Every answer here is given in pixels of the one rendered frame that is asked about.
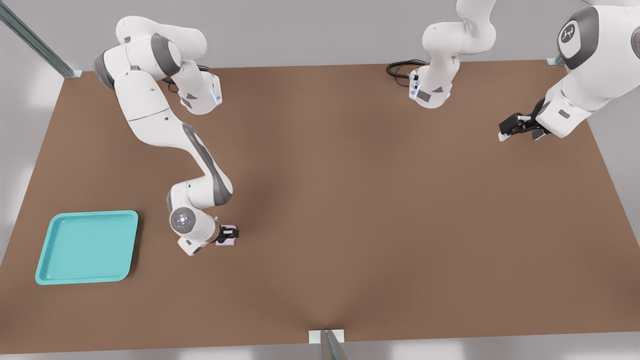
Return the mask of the pale blue-green tray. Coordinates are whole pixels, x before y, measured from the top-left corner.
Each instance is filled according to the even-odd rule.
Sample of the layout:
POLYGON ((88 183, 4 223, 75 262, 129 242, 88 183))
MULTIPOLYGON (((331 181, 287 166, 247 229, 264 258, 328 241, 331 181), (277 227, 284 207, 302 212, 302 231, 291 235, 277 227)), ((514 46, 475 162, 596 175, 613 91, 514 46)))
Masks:
POLYGON ((52 217, 35 271, 45 285, 121 281, 130 273, 138 214, 134 210, 60 213, 52 217))

